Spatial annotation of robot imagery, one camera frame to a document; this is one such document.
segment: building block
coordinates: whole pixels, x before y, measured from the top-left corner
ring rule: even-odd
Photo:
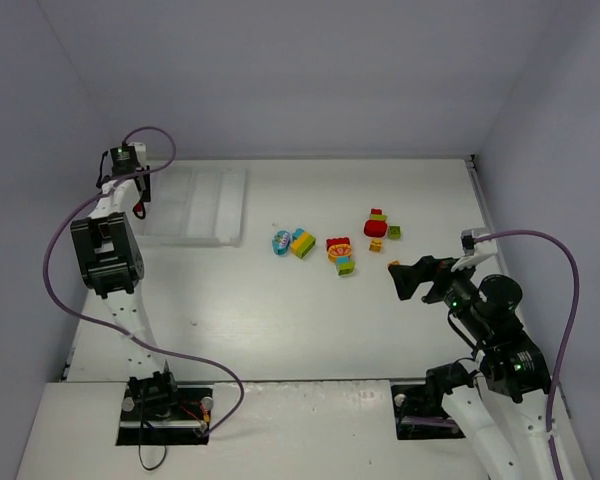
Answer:
[[[402,236],[400,232],[400,226],[398,225],[389,225],[389,238],[391,240],[398,240]]]
[[[336,271],[339,276],[353,273],[356,262],[352,262],[349,257],[340,257],[336,260]]]
[[[364,224],[364,234],[367,237],[382,238],[387,233],[387,222],[367,220]]]
[[[296,228],[296,231],[293,232],[293,235],[291,236],[293,238],[293,240],[297,240],[298,238],[300,238],[302,236],[302,234],[304,233],[304,230],[301,228]]]
[[[316,237],[303,231],[303,233],[291,244],[291,252],[296,257],[302,259],[311,251],[315,244]]]
[[[382,240],[371,240],[371,244],[369,245],[369,250],[372,252],[381,252],[382,251]]]
[[[286,230],[280,230],[271,240],[271,245],[273,246],[273,253],[280,256],[284,255],[291,246],[291,234]]]
[[[327,254],[329,255],[329,260],[335,262],[340,257],[350,257],[353,253],[353,248],[351,245],[347,244],[339,244],[339,245],[331,245]]]
[[[349,240],[349,237],[327,238],[327,251],[333,245],[351,245],[351,240]]]

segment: red toy block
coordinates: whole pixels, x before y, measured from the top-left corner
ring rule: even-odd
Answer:
[[[332,245],[351,245],[351,240],[349,240],[349,237],[327,238],[327,251]]]
[[[364,224],[364,234],[367,237],[382,238],[387,233],[387,222],[367,220]]]

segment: toy block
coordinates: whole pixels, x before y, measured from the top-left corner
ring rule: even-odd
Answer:
[[[349,275],[353,273],[353,270],[356,266],[356,262],[352,262],[349,257],[340,257],[336,261],[336,271],[339,276]]]
[[[280,256],[284,255],[291,246],[291,234],[286,230],[280,230],[271,240],[271,245],[273,246],[273,253]]]
[[[402,233],[398,225],[389,225],[389,238],[391,240],[398,240],[401,236]]]
[[[329,260],[335,262],[340,257],[350,257],[353,253],[353,248],[348,244],[340,244],[340,245],[331,245],[329,247],[329,251],[327,254],[329,255]]]
[[[291,252],[298,258],[304,258],[316,244],[316,237],[307,232],[302,233],[292,244]]]
[[[294,241],[296,241],[298,238],[300,238],[302,236],[303,233],[304,233],[303,229],[296,228],[296,231],[293,232],[293,235],[291,237],[293,238]]]
[[[349,237],[327,238],[327,251],[333,245],[351,245],[351,240],[349,240]]]
[[[371,240],[371,244],[369,245],[369,250],[371,250],[372,252],[377,252],[377,253],[382,251],[382,240],[376,240],[376,239]]]
[[[387,222],[367,220],[364,224],[364,234],[367,237],[381,238],[387,233]]]

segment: green toy block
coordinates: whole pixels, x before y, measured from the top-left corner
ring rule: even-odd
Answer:
[[[339,262],[336,265],[336,268],[338,269],[338,275],[350,275],[351,273],[353,273],[353,269],[355,268],[355,266],[356,262]]]
[[[314,237],[313,235],[308,235],[309,238],[307,238],[302,245],[300,245],[295,252],[296,257],[298,258],[304,258],[307,253],[309,253],[311,251],[311,249],[315,246],[316,244],[316,237]]]
[[[389,225],[389,239],[398,240],[402,236],[398,225]]]

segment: gray wall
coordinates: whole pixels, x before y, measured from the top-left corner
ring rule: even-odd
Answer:
[[[562,379],[576,434],[600,479],[600,1],[564,2],[478,168],[498,229],[555,234],[579,262],[581,306]],[[553,365],[572,291],[567,262],[542,240],[501,245],[525,289],[531,333]]]
[[[235,157],[475,153],[559,2],[40,3],[111,132]]]
[[[76,326],[46,297],[44,248],[93,192],[109,145],[35,2],[0,0],[0,479],[15,477],[44,383],[59,378]],[[64,241],[53,278],[79,306],[74,265]]]

